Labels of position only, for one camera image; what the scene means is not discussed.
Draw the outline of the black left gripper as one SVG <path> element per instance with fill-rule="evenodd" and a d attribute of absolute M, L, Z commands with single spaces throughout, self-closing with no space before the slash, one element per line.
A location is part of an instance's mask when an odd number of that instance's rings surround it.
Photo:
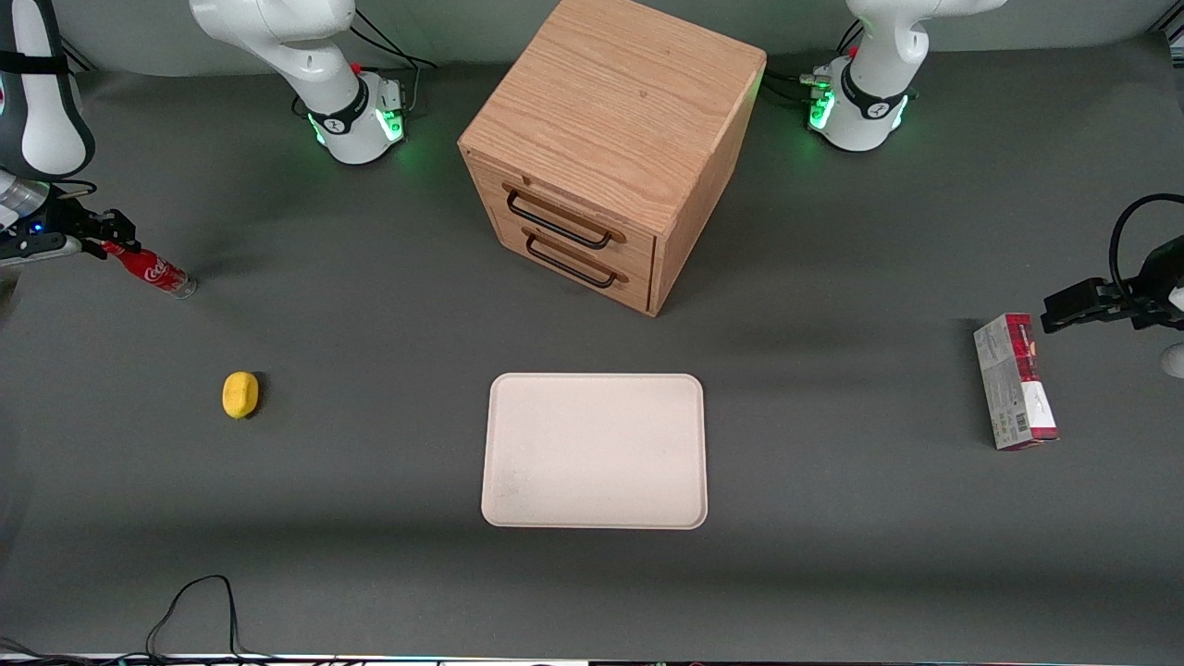
<path fill-rule="evenodd" d="M 1128 319 L 1134 329 L 1166 327 L 1183 329 L 1180 286 L 1183 286 L 1183 237 L 1159 245 L 1143 261 L 1133 278 L 1122 278 L 1119 268 L 1119 237 L 1109 241 L 1108 278 L 1083 278 L 1077 290 L 1060 290 L 1043 300 L 1042 329 L 1053 337 L 1058 329 L 1081 321 Z"/>

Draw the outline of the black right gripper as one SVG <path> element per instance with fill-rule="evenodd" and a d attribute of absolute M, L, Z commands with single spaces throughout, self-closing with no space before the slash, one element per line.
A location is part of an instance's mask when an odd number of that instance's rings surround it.
<path fill-rule="evenodd" d="M 107 260 L 107 243 L 140 245 L 135 224 L 120 210 L 96 214 L 77 201 L 49 201 L 28 216 L 7 211 L 4 223 L 4 262 L 39 262 L 78 252 Z"/>

